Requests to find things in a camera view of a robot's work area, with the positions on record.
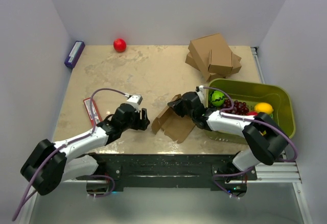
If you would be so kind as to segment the brown cardboard box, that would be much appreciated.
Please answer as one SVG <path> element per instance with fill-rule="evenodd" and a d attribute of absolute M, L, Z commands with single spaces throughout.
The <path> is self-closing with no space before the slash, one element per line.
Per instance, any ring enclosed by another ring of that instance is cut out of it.
<path fill-rule="evenodd" d="M 151 124 L 154 134 L 163 131 L 164 135 L 180 144 L 183 143 L 195 127 L 192 120 L 185 116 L 178 116 L 166 103 L 162 111 L 155 117 Z"/>

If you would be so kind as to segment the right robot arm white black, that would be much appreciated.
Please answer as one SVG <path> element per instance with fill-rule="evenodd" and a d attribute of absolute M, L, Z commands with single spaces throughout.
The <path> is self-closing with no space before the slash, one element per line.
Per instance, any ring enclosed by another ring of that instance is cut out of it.
<path fill-rule="evenodd" d="M 263 163 L 273 165 L 282 151 L 291 144 L 289 137 L 271 117 L 263 112 L 257 116 L 228 114 L 203 103 L 201 92 L 187 92 L 168 106 L 180 117 L 189 117 L 200 129 L 225 131 L 244 138 L 249 149 L 235 154 L 217 173 L 240 179 L 247 170 Z"/>

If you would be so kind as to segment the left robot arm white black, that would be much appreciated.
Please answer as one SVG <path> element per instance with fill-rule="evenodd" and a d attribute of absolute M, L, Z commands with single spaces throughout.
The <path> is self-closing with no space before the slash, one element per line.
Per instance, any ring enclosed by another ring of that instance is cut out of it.
<path fill-rule="evenodd" d="M 111 116 L 93 129 L 67 140 L 40 141 L 22 166 L 20 173 L 40 195 L 52 192 L 62 181 L 68 163 L 84 153 L 118 140 L 128 129 L 146 130 L 147 109 L 121 104 Z"/>

